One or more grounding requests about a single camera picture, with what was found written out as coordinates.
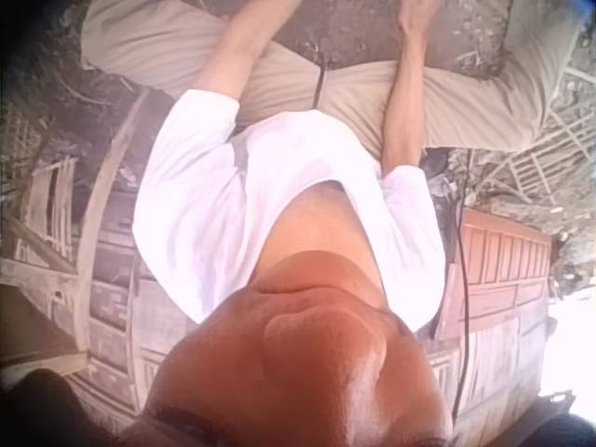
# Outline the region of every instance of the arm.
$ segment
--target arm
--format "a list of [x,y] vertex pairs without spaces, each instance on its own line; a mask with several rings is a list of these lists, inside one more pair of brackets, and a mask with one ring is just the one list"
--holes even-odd
[[193,88],[238,101],[267,44],[301,3],[302,0],[250,0],[230,21]]
[[424,63],[427,33],[439,0],[401,0],[403,47],[386,110],[383,175],[397,166],[418,166],[424,138]]

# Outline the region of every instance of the leg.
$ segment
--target leg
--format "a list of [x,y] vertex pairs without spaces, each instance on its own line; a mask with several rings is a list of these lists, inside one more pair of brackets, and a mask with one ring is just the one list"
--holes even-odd
[[[571,10],[552,13],[514,48],[494,79],[427,68],[425,146],[526,149],[544,123],[581,21]],[[395,62],[375,62],[329,73],[321,96],[319,108],[345,121],[377,159],[396,69]]]
[[[83,25],[83,61],[177,99],[224,27],[223,20],[180,0],[94,0]],[[271,44],[242,97],[238,124],[311,108],[317,82],[315,64]]]

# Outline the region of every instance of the black cable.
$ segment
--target black cable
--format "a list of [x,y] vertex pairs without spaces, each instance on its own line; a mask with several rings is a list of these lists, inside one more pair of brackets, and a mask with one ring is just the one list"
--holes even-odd
[[464,187],[462,189],[462,199],[459,207],[459,222],[457,219],[457,213],[454,213],[454,228],[457,234],[457,246],[459,248],[459,258],[462,268],[462,279],[464,280],[464,363],[462,365],[462,373],[459,378],[459,384],[457,385],[457,393],[455,394],[454,407],[452,409],[452,418],[457,420],[457,414],[459,413],[459,405],[462,399],[462,393],[464,392],[464,383],[467,377],[467,366],[469,364],[469,292],[467,290],[467,268],[466,268],[466,256],[464,254],[464,242],[462,240],[462,225],[464,223],[464,206],[466,205],[467,196],[467,183],[469,181],[469,170],[472,162],[472,151],[467,150],[467,168],[466,178],[464,180]]

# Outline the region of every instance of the hand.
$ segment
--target hand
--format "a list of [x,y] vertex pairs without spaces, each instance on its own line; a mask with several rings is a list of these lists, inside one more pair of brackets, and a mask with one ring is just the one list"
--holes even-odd
[[401,0],[398,22],[407,37],[426,38],[442,0]]

